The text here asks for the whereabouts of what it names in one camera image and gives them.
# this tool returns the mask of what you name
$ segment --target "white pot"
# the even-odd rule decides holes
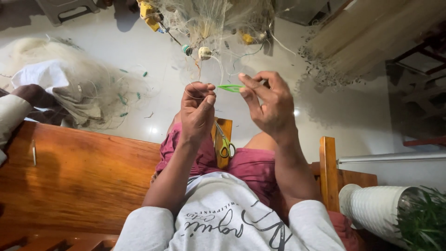
[[[417,187],[377,186],[361,188],[356,184],[348,184],[339,192],[339,207],[342,214],[351,219],[352,227],[365,228],[371,233],[390,243],[407,248],[403,241],[398,240],[400,233],[393,226],[397,224],[396,215],[398,201],[404,191]]]

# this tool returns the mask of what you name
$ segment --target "white floor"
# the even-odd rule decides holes
[[[171,42],[167,34],[152,32],[138,19],[138,14],[132,15],[122,10],[115,13],[114,7],[101,10],[98,14],[77,17],[57,28],[45,16],[30,18],[31,25],[0,31],[0,46],[17,38],[44,38],[48,34],[71,38],[86,52],[117,67],[137,64],[146,67],[149,76],[159,83],[160,92],[150,99],[143,110],[131,110],[121,127],[102,133],[157,143],[164,140],[174,114],[179,111],[180,99],[187,84],[181,80],[178,64],[174,60],[178,55],[174,51],[178,50],[178,45]],[[280,19],[276,21],[277,39],[293,51],[297,51],[303,43],[303,30],[299,25]],[[259,45],[252,45],[252,51],[258,48]],[[395,152],[384,64],[377,67],[375,77],[368,77],[370,81],[367,85],[346,87],[340,91],[327,88],[319,93],[309,79],[296,84],[306,68],[300,56],[294,57],[277,42],[272,50],[273,56],[257,53],[244,58],[244,72],[278,71],[294,90],[296,107],[300,111],[296,124],[308,162],[318,161],[321,136],[336,138],[337,156]],[[233,120],[232,142],[242,147],[259,129],[249,118],[248,108],[239,94],[220,90],[217,96],[215,115]],[[151,118],[144,118],[152,112]]]

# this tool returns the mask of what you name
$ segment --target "metal pipe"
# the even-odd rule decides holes
[[[435,152],[407,152],[396,154],[363,155],[342,157],[338,164],[377,163],[377,162],[402,162],[402,161],[426,161],[446,159],[446,151]]]

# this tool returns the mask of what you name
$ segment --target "gray stool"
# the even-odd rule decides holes
[[[65,11],[85,6],[93,13],[99,13],[100,9],[93,0],[36,0],[54,27],[61,26],[59,14]]]

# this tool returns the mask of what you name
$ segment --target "maroon shorts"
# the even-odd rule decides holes
[[[161,161],[156,167],[158,173],[166,167],[175,148],[177,148],[181,130],[181,123],[175,124],[172,131],[161,143]],[[190,177],[211,172],[228,172],[246,182],[249,188],[259,197],[260,202],[269,206],[271,195],[277,187],[274,165],[274,151],[237,148],[234,157],[229,160],[227,168],[221,170],[217,167],[214,142],[209,135],[203,140],[198,150],[197,157],[190,170]]]

